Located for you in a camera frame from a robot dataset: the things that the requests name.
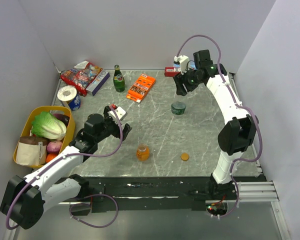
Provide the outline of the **clear plastic bottle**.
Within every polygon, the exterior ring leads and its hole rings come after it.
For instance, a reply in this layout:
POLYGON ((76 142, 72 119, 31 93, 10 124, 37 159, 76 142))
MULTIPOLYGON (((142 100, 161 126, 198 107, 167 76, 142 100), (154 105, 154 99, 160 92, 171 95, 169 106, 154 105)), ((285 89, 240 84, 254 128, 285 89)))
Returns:
POLYGON ((186 110, 186 104, 184 102, 175 101, 171 104, 171 112, 174 115, 183 115, 186 110))

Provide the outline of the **orange juice bottle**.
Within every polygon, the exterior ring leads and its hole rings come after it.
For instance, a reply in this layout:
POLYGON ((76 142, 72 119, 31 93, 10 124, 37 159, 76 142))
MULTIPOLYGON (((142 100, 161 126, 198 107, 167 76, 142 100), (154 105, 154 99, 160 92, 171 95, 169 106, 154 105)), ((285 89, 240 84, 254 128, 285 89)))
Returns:
POLYGON ((136 151, 136 157, 139 161, 146 161, 150 156, 150 149, 146 144, 139 144, 136 151))

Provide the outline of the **orange bottle cap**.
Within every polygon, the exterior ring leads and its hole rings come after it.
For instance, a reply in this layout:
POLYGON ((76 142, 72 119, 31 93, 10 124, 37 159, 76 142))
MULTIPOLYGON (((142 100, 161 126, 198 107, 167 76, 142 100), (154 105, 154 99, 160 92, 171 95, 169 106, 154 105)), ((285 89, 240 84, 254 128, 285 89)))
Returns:
POLYGON ((188 153, 182 153, 181 155, 180 155, 180 159, 182 160, 182 161, 188 161, 189 160, 189 158, 190 158, 190 156, 189 156, 189 154, 188 153))

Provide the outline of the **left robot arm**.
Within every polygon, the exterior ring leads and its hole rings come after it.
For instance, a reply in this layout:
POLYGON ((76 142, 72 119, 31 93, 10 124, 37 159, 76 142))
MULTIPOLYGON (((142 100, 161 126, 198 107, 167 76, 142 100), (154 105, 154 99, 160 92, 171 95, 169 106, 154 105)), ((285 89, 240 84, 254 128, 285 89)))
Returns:
POLYGON ((112 104, 104 108, 103 114, 89 115, 84 127, 57 157, 25 177, 13 176, 0 205, 0 212, 6 216, 6 228, 27 230, 59 203, 72 198, 85 200, 89 182, 83 177, 75 174, 61 183, 58 180, 88 158, 97 157, 98 144, 107 137, 123 142, 132 129, 129 124, 121 123, 127 114, 122 107, 112 104))

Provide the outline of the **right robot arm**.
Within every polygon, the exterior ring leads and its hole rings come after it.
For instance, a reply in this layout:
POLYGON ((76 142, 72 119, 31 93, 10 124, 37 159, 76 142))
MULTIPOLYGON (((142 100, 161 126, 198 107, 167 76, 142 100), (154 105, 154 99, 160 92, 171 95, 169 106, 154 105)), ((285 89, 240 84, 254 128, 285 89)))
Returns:
POLYGON ((257 119, 245 109, 235 94, 228 73, 220 63, 213 63, 209 50, 193 54, 194 68, 186 55, 174 57, 180 72, 173 77, 176 94, 185 96, 200 84, 205 85, 215 98, 224 119, 224 127, 217 137, 220 155, 217 166, 207 184, 206 192, 220 199, 235 191, 232 180, 236 165, 252 145, 257 132, 257 119))

